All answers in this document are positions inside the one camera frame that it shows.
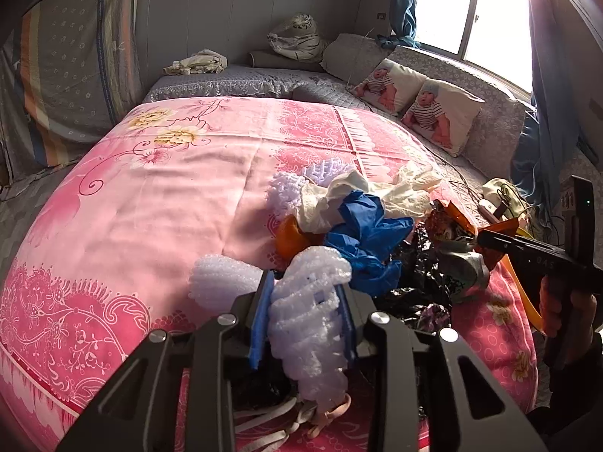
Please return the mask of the person's right hand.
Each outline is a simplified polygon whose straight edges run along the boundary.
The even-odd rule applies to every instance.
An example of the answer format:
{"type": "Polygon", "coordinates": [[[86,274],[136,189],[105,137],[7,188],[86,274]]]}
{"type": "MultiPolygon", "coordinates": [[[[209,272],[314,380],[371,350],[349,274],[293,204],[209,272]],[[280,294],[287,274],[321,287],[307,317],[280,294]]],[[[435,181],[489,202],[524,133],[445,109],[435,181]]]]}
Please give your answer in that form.
{"type": "Polygon", "coordinates": [[[545,275],[540,288],[540,311],[547,337],[545,363],[560,370],[583,357],[594,342],[596,297],[545,275]]]}

